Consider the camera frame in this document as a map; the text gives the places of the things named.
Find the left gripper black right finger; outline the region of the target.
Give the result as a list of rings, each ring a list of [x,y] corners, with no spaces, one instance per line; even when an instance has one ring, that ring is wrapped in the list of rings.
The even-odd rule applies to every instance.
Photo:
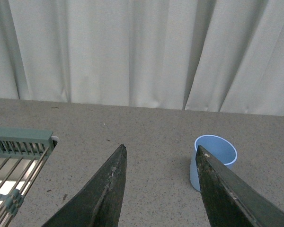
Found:
[[[213,154],[198,146],[196,165],[212,227],[284,227],[284,212],[261,196]]]

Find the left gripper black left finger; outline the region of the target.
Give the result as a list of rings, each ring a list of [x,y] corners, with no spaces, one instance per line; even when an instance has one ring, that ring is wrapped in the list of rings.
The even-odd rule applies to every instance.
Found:
[[[121,144],[83,188],[44,227],[116,227],[126,183],[127,151]]]

